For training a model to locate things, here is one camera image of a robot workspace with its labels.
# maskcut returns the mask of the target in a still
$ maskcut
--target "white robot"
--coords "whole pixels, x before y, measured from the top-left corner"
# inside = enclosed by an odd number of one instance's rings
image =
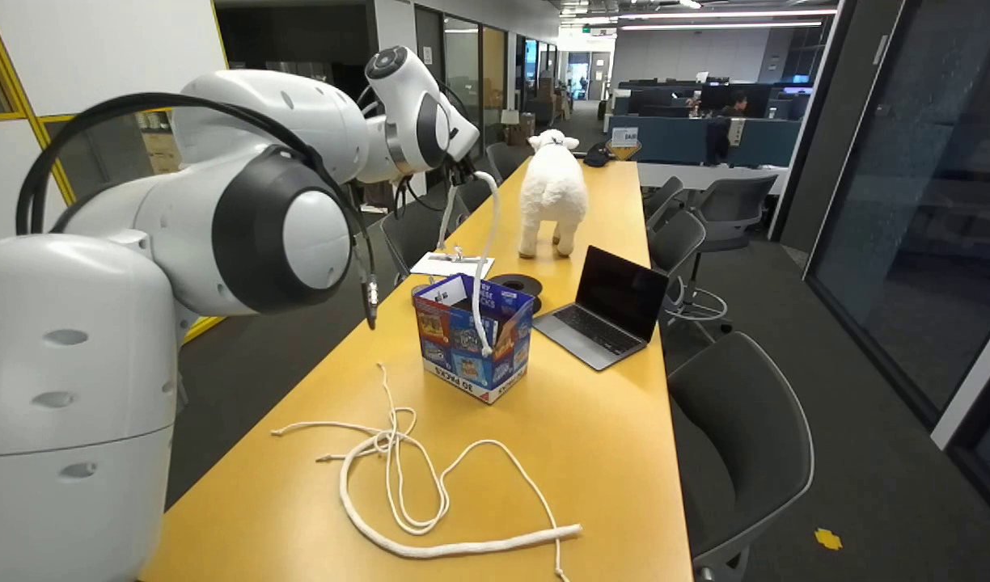
[[[242,119],[178,111],[185,168],[75,203],[54,233],[40,233],[52,161],[35,161],[31,235],[0,238],[0,582],[137,580],[164,508],[185,322],[328,299],[354,260],[339,189],[470,154],[475,125],[419,55],[384,50],[366,78],[371,119],[296,74],[191,81],[187,101]]]

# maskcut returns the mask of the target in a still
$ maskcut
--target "box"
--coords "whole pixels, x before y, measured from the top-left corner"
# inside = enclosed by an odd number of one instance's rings
[[[527,372],[534,295],[493,281],[480,285],[490,357],[472,322],[470,276],[440,279],[416,291],[412,305],[429,369],[465,396],[493,404]]]

